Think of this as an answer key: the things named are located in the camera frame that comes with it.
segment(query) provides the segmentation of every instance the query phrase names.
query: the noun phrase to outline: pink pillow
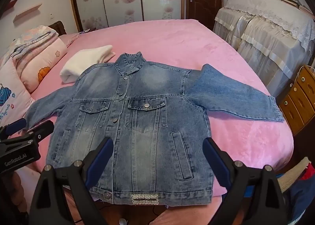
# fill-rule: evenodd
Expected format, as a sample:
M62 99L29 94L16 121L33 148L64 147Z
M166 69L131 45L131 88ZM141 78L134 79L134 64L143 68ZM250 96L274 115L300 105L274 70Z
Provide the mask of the pink pillow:
M79 33L61 35L59 38L68 47L80 36Z
M22 118L33 102L10 58L0 69L0 126Z
M66 53L67 47L57 38L51 45L31 59L21 73L21 81L26 89L30 93L35 91L43 78Z

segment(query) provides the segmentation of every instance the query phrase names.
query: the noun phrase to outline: pink bedsheet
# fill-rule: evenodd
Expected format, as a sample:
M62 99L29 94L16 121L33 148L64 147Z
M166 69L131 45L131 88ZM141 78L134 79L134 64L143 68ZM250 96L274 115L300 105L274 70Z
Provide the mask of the pink bedsheet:
M187 69L200 70L208 63L226 76L269 94L245 60L198 21L159 20L134 22L81 35L45 76L32 97L37 100L58 88L71 85L63 84L59 76L67 60L81 49L104 45L113 45L116 53L110 62L115 62L124 52L141 51L147 61ZM233 160L241 160L250 167L262 168L269 164L277 169L291 158L293 137L286 122L250 121L222 112L209 112L208 115L212 138ZM39 144L42 157L37 161L37 168L40 171L45 165L49 139L47 137ZM220 196L226 190L215 180L213 192L213 196Z

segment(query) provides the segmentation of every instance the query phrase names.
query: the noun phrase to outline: jacket sleeve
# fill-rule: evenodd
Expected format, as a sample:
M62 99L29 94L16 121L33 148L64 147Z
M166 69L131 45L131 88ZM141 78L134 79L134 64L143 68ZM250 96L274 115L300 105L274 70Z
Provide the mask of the jacket sleeve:
M56 112L61 112L68 103L73 91L74 86L66 86L35 101L24 116L26 119L26 127L24 129L31 129L42 119L47 118Z
M209 64L201 71L188 73L184 91L189 101L210 111L255 120L284 121L273 96L231 79Z

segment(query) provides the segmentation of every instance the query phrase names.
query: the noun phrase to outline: side pocket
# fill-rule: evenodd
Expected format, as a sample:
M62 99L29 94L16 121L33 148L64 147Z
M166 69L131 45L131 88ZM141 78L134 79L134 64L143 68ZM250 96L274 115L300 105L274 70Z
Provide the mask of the side pocket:
M193 177L190 167L187 149L183 137L180 132L172 132L172 139L175 149L175 154L178 160L178 165L181 170L183 179L191 179Z
M65 147L69 132L70 132L70 130L65 130L63 135L62 135L60 144L59 144L58 149L57 149L57 154L56 154L56 159L55 159L56 163L59 163L59 161L60 161L60 157L61 157L63 149Z

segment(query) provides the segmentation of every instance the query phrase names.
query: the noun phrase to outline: white folded towel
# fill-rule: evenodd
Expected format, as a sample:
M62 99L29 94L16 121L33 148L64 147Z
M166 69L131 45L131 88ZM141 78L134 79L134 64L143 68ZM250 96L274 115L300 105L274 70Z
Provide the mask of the white folded towel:
M67 61L60 71L62 81L64 83L75 82L90 66L109 61L115 56L115 53L111 52L112 48L112 45L106 45L78 51Z

